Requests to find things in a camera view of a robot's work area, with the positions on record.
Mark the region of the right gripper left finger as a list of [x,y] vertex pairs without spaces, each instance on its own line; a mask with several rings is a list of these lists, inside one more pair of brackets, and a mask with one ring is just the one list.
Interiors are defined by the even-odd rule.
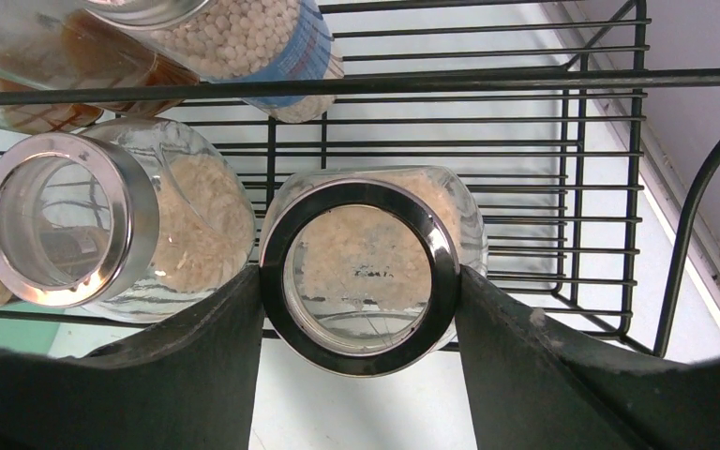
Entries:
[[259,271],[80,357],[0,349],[0,449],[246,449]]

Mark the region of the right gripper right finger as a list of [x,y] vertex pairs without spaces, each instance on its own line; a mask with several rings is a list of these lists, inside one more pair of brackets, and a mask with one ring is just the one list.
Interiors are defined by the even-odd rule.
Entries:
[[461,273],[456,324],[481,449],[720,449],[720,357],[609,345]]

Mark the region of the glass jar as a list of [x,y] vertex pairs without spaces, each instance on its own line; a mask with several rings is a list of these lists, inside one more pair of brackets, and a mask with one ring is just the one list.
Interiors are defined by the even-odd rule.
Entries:
[[157,323],[227,284],[255,239],[236,172],[171,119],[38,134],[0,157],[0,280],[38,306]]
[[278,335],[324,370],[377,377],[456,336],[460,273],[485,274],[473,195],[442,166],[300,172],[262,225],[262,300]]

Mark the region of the clear bottle blue label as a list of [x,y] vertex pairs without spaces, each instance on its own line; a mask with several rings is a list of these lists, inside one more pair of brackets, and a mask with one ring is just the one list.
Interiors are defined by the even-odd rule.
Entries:
[[211,84],[344,76],[342,55],[314,1],[85,1],[82,5]]

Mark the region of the glass oil bottle gold spout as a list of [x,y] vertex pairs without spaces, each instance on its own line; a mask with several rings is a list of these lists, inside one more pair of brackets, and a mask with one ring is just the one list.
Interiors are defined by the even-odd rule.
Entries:
[[[31,92],[34,88],[0,78],[0,93]],[[46,132],[72,132],[96,123],[100,108],[85,104],[0,105],[0,129],[36,135]]]

